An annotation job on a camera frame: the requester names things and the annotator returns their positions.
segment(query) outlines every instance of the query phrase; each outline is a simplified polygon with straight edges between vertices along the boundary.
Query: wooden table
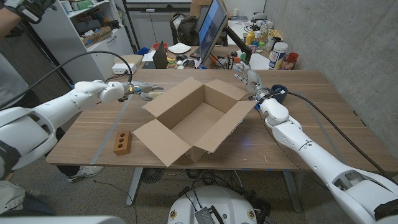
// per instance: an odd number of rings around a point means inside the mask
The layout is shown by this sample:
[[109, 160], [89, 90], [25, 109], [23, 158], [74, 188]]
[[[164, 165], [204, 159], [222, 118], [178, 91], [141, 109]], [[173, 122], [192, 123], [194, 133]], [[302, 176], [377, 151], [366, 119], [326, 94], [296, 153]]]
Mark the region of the wooden table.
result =
[[[350, 137], [370, 158], [388, 172], [397, 172], [397, 161], [386, 151], [373, 133], [365, 127], [344, 99], [337, 93], [328, 80], [316, 71], [301, 70], [263, 70], [257, 71], [265, 86], [285, 85], [289, 91], [300, 93], [314, 102]], [[134, 80], [154, 83], [168, 90], [186, 78], [194, 77], [203, 83], [214, 79], [230, 83], [242, 90], [244, 84], [233, 75], [234, 70], [138, 70]], [[116, 156], [113, 153], [114, 140], [119, 131], [134, 131], [154, 117], [142, 109], [146, 101], [133, 96], [130, 102], [99, 104], [95, 109], [83, 112], [66, 135], [47, 156], [47, 162], [56, 165], [96, 165], [130, 167], [165, 167], [163, 163], [134, 135], [132, 148], [128, 155]], [[121, 108], [126, 106], [119, 117]], [[366, 159], [338, 134], [333, 127], [313, 108], [299, 98], [288, 95], [284, 106], [297, 119], [305, 133], [323, 146], [342, 162], [363, 170], [376, 171]], [[301, 158], [285, 148], [287, 154], [304, 170], [310, 168]], [[213, 154], [205, 154], [198, 162], [192, 162], [182, 156], [169, 168], [186, 169], [241, 169], [241, 170], [283, 170], [291, 198], [298, 198], [290, 172], [299, 168], [278, 148], [263, 126], [256, 110], [247, 115], [235, 131], [221, 144]], [[136, 168], [129, 189], [135, 195], [142, 168]], [[293, 205], [301, 210], [298, 200]]]

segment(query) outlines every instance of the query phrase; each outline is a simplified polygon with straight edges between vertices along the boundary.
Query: white power strip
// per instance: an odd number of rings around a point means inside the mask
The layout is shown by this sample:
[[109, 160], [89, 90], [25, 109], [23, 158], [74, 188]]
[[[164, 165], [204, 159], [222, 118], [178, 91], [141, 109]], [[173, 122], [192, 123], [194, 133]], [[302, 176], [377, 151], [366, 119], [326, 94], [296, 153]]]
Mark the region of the white power strip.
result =
[[[131, 67], [131, 71], [134, 74], [137, 70], [137, 66], [135, 63], [129, 63], [129, 66]], [[112, 67], [113, 73], [115, 75], [121, 75], [124, 74], [125, 71], [127, 71], [127, 74], [130, 73], [129, 68], [127, 68], [127, 65], [125, 63], [116, 63]]]

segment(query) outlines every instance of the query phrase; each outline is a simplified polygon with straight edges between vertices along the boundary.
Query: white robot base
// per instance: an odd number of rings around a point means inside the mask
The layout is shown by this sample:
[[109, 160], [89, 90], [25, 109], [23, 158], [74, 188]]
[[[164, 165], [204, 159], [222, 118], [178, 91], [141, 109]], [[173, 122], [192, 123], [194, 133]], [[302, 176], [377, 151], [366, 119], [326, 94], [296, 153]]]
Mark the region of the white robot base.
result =
[[[251, 204], [240, 194], [233, 190], [220, 186], [204, 186], [195, 188], [187, 192], [187, 196], [183, 195], [174, 202], [170, 209], [168, 224], [176, 223], [195, 223], [198, 222], [195, 218], [196, 210], [214, 206], [216, 212], [220, 215], [223, 223], [257, 223], [256, 215]], [[215, 213], [211, 213], [214, 222], [205, 223], [219, 223]]]

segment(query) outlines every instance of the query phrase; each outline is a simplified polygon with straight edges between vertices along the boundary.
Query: gray floor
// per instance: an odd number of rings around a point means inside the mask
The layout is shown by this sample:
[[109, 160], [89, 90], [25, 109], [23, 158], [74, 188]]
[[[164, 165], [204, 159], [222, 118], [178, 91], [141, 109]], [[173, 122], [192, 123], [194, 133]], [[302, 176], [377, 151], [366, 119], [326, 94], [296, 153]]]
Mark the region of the gray floor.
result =
[[[192, 184], [183, 172], [179, 175], [164, 175], [154, 184], [141, 183], [134, 207], [125, 205], [126, 194], [113, 187], [94, 183], [93, 180], [112, 183], [127, 190], [134, 168], [107, 167], [95, 177], [69, 184], [55, 166], [39, 159], [19, 169], [13, 183], [41, 192], [40, 198], [47, 202], [57, 215], [114, 215], [127, 223], [166, 223], [171, 205], [178, 193]], [[296, 174], [304, 212], [291, 209], [284, 180], [280, 172], [238, 171], [243, 186], [255, 190], [257, 195], [272, 206], [271, 218], [279, 223], [349, 223], [328, 191], [314, 184], [308, 177]]]

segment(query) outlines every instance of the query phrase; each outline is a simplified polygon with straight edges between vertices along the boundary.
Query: brown wooden block with holes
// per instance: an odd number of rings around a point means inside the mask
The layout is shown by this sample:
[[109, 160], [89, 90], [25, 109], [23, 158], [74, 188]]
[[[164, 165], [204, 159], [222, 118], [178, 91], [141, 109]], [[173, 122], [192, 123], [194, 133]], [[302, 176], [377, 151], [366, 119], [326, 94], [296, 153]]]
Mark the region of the brown wooden block with holes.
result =
[[132, 135], [130, 131], [119, 132], [114, 142], [113, 152], [117, 156], [126, 155], [130, 153]]

